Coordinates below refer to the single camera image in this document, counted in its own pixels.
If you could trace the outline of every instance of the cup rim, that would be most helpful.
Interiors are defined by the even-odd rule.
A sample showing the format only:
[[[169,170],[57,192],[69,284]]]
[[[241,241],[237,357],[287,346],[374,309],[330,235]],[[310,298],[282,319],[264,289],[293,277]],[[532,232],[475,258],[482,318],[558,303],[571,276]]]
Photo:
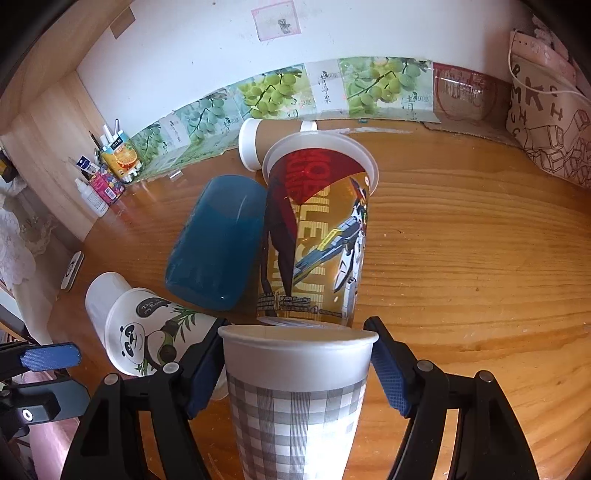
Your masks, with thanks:
[[[325,137],[329,141],[341,143],[341,145],[343,145],[343,150],[348,150],[349,152],[347,153],[346,151],[338,150],[337,148],[331,148],[328,146],[325,146],[325,147],[302,146],[301,148],[296,148],[293,150],[286,151],[281,156],[277,155],[278,150],[281,151],[281,150],[285,149],[285,145],[293,142],[296,138],[305,138],[305,137],[318,138],[319,136]],[[363,169],[365,170],[365,173],[368,175],[368,177],[369,177],[369,194],[372,195],[375,192],[375,189],[378,187],[379,168],[378,168],[378,164],[376,163],[373,155],[369,152],[369,150],[367,148],[365,148],[361,143],[357,142],[357,140],[353,140],[352,138],[349,138],[346,135],[335,134],[335,133],[327,132],[324,130],[317,130],[317,131],[311,130],[311,131],[307,131],[307,132],[301,132],[301,131],[295,132],[295,133],[288,135],[287,137],[284,137],[281,140],[277,141],[277,143],[275,143],[269,149],[269,151],[265,155],[265,158],[262,162],[262,175],[265,179],[265,182],[267,182],[267,185],[269,185],[269,175],[271,173],[273,166],[275,166],[275,163],[277,163],[281,158],[283,158],[283,156],[287,155],[288,153],[290,153],[292,151],[301,150],[303,148],[324,148],[325,150],[337,151],[337,152],[340,152],[344,155],[347,155],[348,157],[355,160],[359,165],[361,165],[363,167]],[[365,163],[364,161],[361,161],[355,157],[352,157],[351,156],[352,150],[356,151],[356,153],[359,154],[361,157],[365,157],[367,160],[367,163]],[[273,155],[277,155],[278,158],[271,159],[271,157]]]
[[[379,336],[367,330],[311,329],[269,325],[230,325],[218,329],[224,342],[267,349],[343,349],[375,343]]]

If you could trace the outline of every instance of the white paper cup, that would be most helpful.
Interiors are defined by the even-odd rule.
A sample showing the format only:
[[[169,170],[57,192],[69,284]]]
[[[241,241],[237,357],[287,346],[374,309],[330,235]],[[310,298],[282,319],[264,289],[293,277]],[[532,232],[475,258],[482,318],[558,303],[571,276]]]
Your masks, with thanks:
[[[245,479],[340,480],[378,335],[254,325],[219,334]]]
[[[262,120],[247,118],[238,135],[238,153],[249,171],[262,169],[267,151],[279,139],[294,132],[318,130],[316,122],[302,120]]]
[[[127,375],[151,375],[178,362],[189,346],[201,342],[216,319],[158,297],[146,288],[121,295],[105,324],[105,350],[117,370]],[[228,394],[225,372],[212,399]]]
[[[131,285],[116,272],[99,275],[88,287],[85,299],[86,313],[103,346],[105,346],[105,323],[109,311],[117,299],[129,290]]]

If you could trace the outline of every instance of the wood grain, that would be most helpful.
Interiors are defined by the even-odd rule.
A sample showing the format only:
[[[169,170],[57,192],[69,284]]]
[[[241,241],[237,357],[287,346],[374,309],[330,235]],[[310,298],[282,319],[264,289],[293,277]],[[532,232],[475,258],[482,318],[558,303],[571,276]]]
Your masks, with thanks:
[[[83,178],[80,171],[67,159],[93,158],[95,144],[88,132],[96,134],[103,123],[78,74],[72,72],[28,105],[0,135],[20,175],[81,240],[97,217],[76,189],[74,179]]]
[[[492,371],[540,478],[564,479],[591,440],[591,192],[544,174],[506,145],[413,123],[364,126],[407,133],[353,135],[381,172],[355,327],[379,315],[394,338],[446,372]],[[236,151],[187,167],[177,182],[129,189],[90,231],[85,262],[54,306],[49,330],[55,341],[80,346],[83,362],[72,373],[91,390],[114,369],[84,310],[88,285],[115,270],[132,286],[178,300],[163,284],[168,253],[204,184],[225,173],[247,174]],[[253,278],[230,320],[252,321],[254,285]],[[450,412],[438,480],[446,479],[456,418]],[[149,417],[142,425],[150,467],[164,478]],[[371,371],[345,478],[386,478],[405,425]],[[212,477],[241,479],[227,399],[192,429]]]
[[[0,102],[0,132],[43,92],[76,70],[111,22],[132,0],[78,0],[37,41]]]

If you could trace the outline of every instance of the printed plastic cup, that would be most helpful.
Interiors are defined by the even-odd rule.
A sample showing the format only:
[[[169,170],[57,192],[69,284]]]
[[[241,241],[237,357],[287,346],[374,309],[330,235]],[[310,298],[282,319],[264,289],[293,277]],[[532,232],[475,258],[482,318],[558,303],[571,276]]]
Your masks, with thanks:
[[[105,323],[109,311],[117,299],[129,290],[131,285],[116,272],[99,275],[88,287],[85,298],[86,313],[103,346],[105,346]]]
[[[257,317],[351,326],[378,166],[343,135],[303,132],[267,153]]]
[[[146,288],[132,288],[109,311],[105,350],[120,372],[136,377],[151,375],[169,362],[178,362],[189,346],[205,338],[215,321]],[[212,399],[227,394],[222,371]]]
[[[378,335],[254,325],[218,331],[244,478],[340,480]]]
[[[260,170],[265,155],[278,140],[295,132],[315,130],[318,130],[316,122],[247,118],[238,135],[238,152],[242,164],[247,170]]]

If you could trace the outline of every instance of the panda illustration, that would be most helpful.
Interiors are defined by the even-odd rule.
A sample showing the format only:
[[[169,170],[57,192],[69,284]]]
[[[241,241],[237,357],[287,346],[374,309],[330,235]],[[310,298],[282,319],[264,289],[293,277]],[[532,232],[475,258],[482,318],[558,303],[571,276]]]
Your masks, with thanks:
[[[179,328],[177,322],[168,320],[162,328],[146,336],[144,327],[139,323],[122,326],[121,355],[138,365],[138,371],[142,375],[147,374],[148,365],[158,370],[176,359],[174,339]]]

